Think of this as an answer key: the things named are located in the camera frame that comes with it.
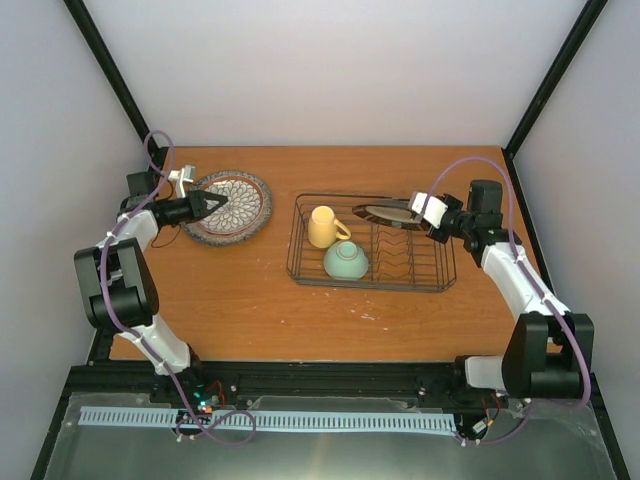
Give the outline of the striped brown dinner plate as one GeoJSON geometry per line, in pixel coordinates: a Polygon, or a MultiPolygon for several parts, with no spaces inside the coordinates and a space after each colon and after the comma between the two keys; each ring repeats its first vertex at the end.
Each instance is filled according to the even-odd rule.
{"type": "Polygon", "coordinates": [[[352,207],[352,213],[360,219],[385,227],[408,231],[428,231],[429,224],[409,209],[406,201],[383,199],[352,207]]]}

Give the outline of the black wire dish rack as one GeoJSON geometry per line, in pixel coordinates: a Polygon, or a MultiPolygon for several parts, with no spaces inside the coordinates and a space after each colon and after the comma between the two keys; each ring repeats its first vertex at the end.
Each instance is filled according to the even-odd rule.
{"type": "Polygon", "coordinates": [[[438,243],[419,231],[372,223],[353,213],[360,205],[381,204],[382,195],[305,192],[296,197],[287,257],[287,272],[299,285],[441,293],[456,282],[451,242],[438,243]],[[324,253],[308,240],[314,208],[327,206],[352,232],[369,267],[360,280],[337,280],[323,268],[324,253]]]}

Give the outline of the light green ceramic bowl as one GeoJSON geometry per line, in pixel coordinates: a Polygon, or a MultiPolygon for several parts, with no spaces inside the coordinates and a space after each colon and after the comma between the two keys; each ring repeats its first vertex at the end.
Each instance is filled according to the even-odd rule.
{"type": "Polygon", "coordinates": [[[369,270],[369,261],[364,250],[350,240],[334,243],[323,259],[325,272],[340,281],[357,281],[369,270]]]}

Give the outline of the yellow ceramic mug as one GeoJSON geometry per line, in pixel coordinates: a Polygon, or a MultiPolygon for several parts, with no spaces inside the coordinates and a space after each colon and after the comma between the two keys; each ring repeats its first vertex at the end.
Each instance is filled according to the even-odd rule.
{"type": "Polygon", "coordinates": [[[311,212],[308,229],[309,242],[316,248],[326,249],[340,240],[350,240],[351,231],[336,217],[328,206],[317,206],[311,212]]]}

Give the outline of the white floral patterned plate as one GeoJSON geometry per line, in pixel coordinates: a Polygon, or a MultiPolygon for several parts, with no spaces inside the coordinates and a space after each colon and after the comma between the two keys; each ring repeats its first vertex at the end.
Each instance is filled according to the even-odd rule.
{"type": "Polygon", "coordinates": [[[215,211],[199,222],[205,232],[214,235],[236,234],[258,220],[264,195],[253,180],[240,175],[226,175],[212,179],[198,189],[227,198],[227,202],[219,208],[216,201],[207,202],[207,207],[215,208],[215,211]]]}

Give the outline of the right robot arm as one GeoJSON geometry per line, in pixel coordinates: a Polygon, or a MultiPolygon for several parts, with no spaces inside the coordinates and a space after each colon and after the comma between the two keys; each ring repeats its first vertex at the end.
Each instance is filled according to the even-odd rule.
{"type": "Polygon", "coordinates": [[[474,180],[467,202],[424,193],[410,201],[429,238],[462,240],[515,320],[503,355],[464,358],[466,383],[512,397],[576,399],[585,404],[591,396],[594,325],[587,315],[571,312],[555,297],[513,231],[503,227],[502,196],[501,183],[474,180]]]}

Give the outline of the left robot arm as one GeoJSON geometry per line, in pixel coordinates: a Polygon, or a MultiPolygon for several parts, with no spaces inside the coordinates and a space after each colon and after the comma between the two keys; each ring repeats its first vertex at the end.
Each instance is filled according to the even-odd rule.
{"type": "Polygon", "coordinates": [[[208,378],[200,360],[159,313],[159,294],[144,257],[165,226],[195,223],[227,203],[224,195],[194,190],[195,168],[140,172],[128,177],[130,196],[116,224],[96,245],[77,251],[74,266],[89,323],[132,344],[159,376],[173,376],[172,388],[186,402],[201,400],[208,378]]]}

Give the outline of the grey speckled plate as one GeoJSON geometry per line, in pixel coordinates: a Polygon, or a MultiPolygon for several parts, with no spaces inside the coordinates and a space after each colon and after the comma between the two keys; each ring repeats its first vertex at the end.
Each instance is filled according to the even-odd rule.
{"type": "Polygon", "coordinates": [[[249,174],[247,172],[238,171],[238,170],[226,170],[219,171],[212,174],[209,174],[193,184],[194,189],[198,189],[199,186],[203,186],[208,181],[226,175],[240,175],[242,177],[246,177],[249,180],[253,180],[262,190],[264,198],[263,198],[263,207],[261,213],[259,214],[258,220],[253,223],[251,226],[247,227],[245,230],[240,231],[236,234],[231,235],[214,235],[205,232],[199,225],[199,222],[189,223],[184,226],[184,230],[186,234],[192,238],[193,240],[210,246],[230,246],[234,244],[238,244],[244,242],[251,237],[255,236],[269,221],[272,211],[273,211],[273,198],[271,191],[267,184],[258,178],[255,175],[249,174]]]}

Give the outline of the black aluminium frame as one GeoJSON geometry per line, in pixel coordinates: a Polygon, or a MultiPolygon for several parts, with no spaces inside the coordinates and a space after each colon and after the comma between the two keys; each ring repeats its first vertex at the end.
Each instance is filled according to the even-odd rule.
{"type": "MultiPolygon", "coordinates": [[[[106,46],[88,8],[82,1],[65,4],[76,26],[84,37],[96,61],[118,101],[124,108],[134,130],[140,137],[149,133],[145,121],[124,77],[106,46]]],[[[535,125],[554,90],[569,68],[571,62],[586,40],[591,29],[604,10],[603,1],[588,1],[571,27],[560,50],[532,97],[525,113],[501,155],[506,165],[507,176],[514,183],[520,181],[514,159],[535,125]]],[[[100,393],[151,393],[157,381],[153,379],[149,364],[138,360],[111,360],[108,355],[113,346],[111,335],[99,328],[85,364],[70,370],[60,396],[51,425],[48,429],[32,476],[42,479],[51,471],[51,457],[55,445],[60,441],[62,418],[74,392],[88,392],[91,388],[100,393]]],[[[296,388],[312,397],[338,395],[353,397],[355,391],[347,387],[352,380],[356,387],[364,387],[369,396],[377,396],[375,381],[381,381],[388,392],[394,384],[406,384],[411,374],[417,378],[433,378],[453,370],[449,363],[344,363],[344,362],[222,362],[207,361],[206,370],[213,373],[239,372],[241,391],[244,395],[264,387],[269,394],[285,396],[296,388]]]]}

